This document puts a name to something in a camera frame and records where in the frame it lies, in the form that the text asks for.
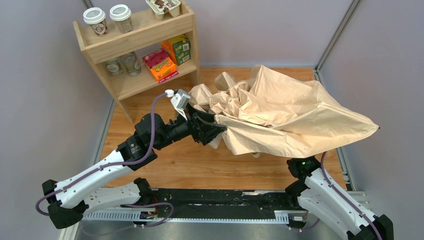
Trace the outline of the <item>beige umbrella with black shaft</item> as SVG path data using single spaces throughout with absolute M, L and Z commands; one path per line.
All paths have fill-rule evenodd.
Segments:
M 301 81 L 264 65 L 250 78 L 236 81 L 227 72 L 190 90 L 193 106 L 212 114 L 226 131 L 221 142 L 234 155 L 266 153 L 307 158 L 373 135 L 379 126 L 370 118 L 339 104 L 316 80 Z

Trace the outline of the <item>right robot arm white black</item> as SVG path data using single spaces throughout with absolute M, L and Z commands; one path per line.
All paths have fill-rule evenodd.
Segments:
M 345 191 L 314 156 L 287 160 L 297 180 L 285 192 L 290 203 L 314 214 L 343 240 L 393 240 L 388 216 L 377 216 Z

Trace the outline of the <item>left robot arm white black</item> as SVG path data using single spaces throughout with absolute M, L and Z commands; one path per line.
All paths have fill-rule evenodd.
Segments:
M 190 104 L 175 120 L 164 123 L 155 112 L 143 116 L 133 135 L 119 144 L 106 158 L 79 174 L 63 180 L 49 179 L 42 184 L 48 202 L 47 214 L 57 229 L 78 223 L 96 204 L 97 193 L 112 180 L 148 165 L 161 150 L 191 136 L 196 143 L 207 145 L 227 127 L 215 122 L 213 114 L 201 112 Z

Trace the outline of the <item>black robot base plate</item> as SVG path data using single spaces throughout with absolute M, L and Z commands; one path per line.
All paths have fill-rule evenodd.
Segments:
M 302 211 L 295 198 L 284 191 L 228 189 L 178 189 L 153 190 L 143 203 L 170 203 L 174 207 L 172 218 L 268 220 L 275 211 Z

